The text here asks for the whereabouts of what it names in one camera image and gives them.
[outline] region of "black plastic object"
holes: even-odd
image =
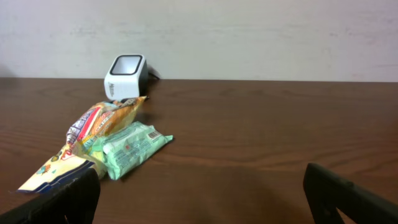
[[[358,224],[398,223],[398,207],[318,164],[310,163],[304,191],[316,224],[342,224],[337,209]]]
[[[0,216],[0,223],[92,223],[100,182],[94,169]]]

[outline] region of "wood grain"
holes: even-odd
[[[105,100],[102,80],[0,79],[0,212]],[[101,183],[95,223],[313,223],[317,162],[398,202],[398,83],[161,80],[137,119],[173,134],[143,166]]]

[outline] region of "yellow snack bag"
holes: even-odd
[[[106,173],[103,156],[92,152],[95,140],[132,123],[145,96],[122,101],[104,101],[92,106],[67,132],[67,143],[22,186],[20,192],[46,192],[73,179],[86,169],[99,178]]]

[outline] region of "white device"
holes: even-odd
[[[145,57],[120,55],[105,76],[105,93],[110,100],[144,96],[147,82],[148,68]]]

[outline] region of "plastic packaging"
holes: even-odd
[[[103,153],[92,153],[94,141],[131,124],[145,97],[105,101],[92,106],[67,132],[67,142],[22,186],[20,192],[46,192],[80,172],[93,168],[99,178],[106,173]]]
[[[163,136],[153,126],[136,121],[108,137],[99,138],[92,151],[104,154],[108,174],[117,180],[172,139],[173,136]]]

